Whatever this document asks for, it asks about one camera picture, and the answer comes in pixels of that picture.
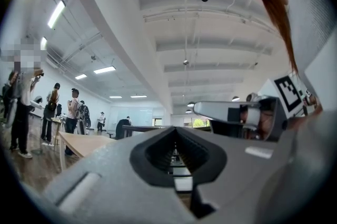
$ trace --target long brown hair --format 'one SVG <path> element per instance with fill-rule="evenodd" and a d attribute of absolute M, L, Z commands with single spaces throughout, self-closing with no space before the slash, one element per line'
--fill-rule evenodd
<path fill-rule="evenodd" d="M 285 42 L 292 70 L 298 73 L 291 41 L 290 23 L 283 0 L 262 0 L 262 2 L 271 22 L 279 30 L 280 35 Z"/>
<path fill-rule="evenodd" d="M 50 101 L 57 102 L 57 88 L 54 88 Z"/>

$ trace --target table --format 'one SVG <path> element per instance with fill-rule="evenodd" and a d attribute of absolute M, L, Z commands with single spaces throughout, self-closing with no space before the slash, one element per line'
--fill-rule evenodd
<path fill-rule="evenodd" d="M 107 131 L 106 131 L 106 134 L 108 134 L 108 135 L 109 135 L 109 138 L 110 138 L 110 139 L 112 139 L 112 137 L 111 137 L 111 136 L 116 136 L 116 132 L 115 132 L 115 131 L 113 131 L 113 130 L 107 130 Z"/>
<path fill-rule="evenodd" d="M 54 151 L 58 142 L 58 133 L 60 132 L 60 126 L 61 126 L 61 121 L 59 119 L 56 118 L 52 118 L 52 121 L 55 122 L 57 124 L 57 128 L 56 128 L 56 134 L 55 134 L 55 139 L 54 139 Z"/>
<path fill-rule="evenodd" d="M 97 148 L 100 148 L 111 142 L 116 142 L 116 140 L 110 139 L 108 137 L 97 135 L 78 135 L 61 131 L 59 132 L 59 135 L 61 138 L 60 163 L 62 171 L 66 169 L 64 159 L 64 144 L 67 145 L 79 158 L 84 158 Z"/>

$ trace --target black jacket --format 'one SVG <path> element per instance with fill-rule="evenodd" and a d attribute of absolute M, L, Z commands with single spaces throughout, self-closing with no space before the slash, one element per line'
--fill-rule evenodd
<path fill-rule="evenodd" d="M 124 138 L 124 130 L 122 129 L 122 126 L 124 125 L 130 125 L 130 122 L 128 119 L 121 119 L 117 126 L 116 126 L 116 140 Z"/>

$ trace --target white wall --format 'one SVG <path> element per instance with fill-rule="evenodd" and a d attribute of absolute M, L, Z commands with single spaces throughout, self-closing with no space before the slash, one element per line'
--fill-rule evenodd
<path fill-rule="evenodd" d="M 132 125 L 152 125 L 153 118 L 163 119 L 163 125 L 171 125 L 171 114 L 157 101 L 114 102 L 110 108 L 109 130 L 115 130 L 119 120 L 130 116 Z"/>
<path fill-rule="evenodd" d="M 46 63 L 42 64 L 42 68 L 45 74 L 35 86 L 35 89 L 32 92 L 32 100 L 40 95 L 43 98 L 43 105 L 45 105 L 48 92 L 53 89 L 55 83 L 59 83 L 61 87 L 59 90 L 60 98 L 58 102 L 62 105 L 62 113 L 67 113 L 67 101 L 72 99 L 72 88 L 75 87 L 80 92 L 78 99 L 80 101 L 83 100 L 89 108 L 91 127 L 97 127 L 97 118 L 100 116 L 100 112 L 104 112 L 106 121 L 103 129 L 107 128 L 111 106 L 111 103 L 108 100 L 105 101 L 103 98 L 101 99 L 94 96 L 92 92 L 85 90 L 83 87 L 76 84 L 75 81 L 68 80 L 68 78 L 61 75 L 56 69 Z"/>

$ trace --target white sneaker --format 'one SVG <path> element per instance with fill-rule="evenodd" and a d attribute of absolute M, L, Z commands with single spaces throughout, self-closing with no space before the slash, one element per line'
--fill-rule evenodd
<path fill-rule="evenodd" d="M 33 156 L 26 152 L 26 153 L 21 153 L 21 151 L 18 153 L 21 157 L 26 158 L 26 159 L 31 159 Z"/>
<path fill-rule="evenodd" d="M 54 146 L 52 143 L 47 143 L 47 142 L 42 143 L 42 145 Z"/>

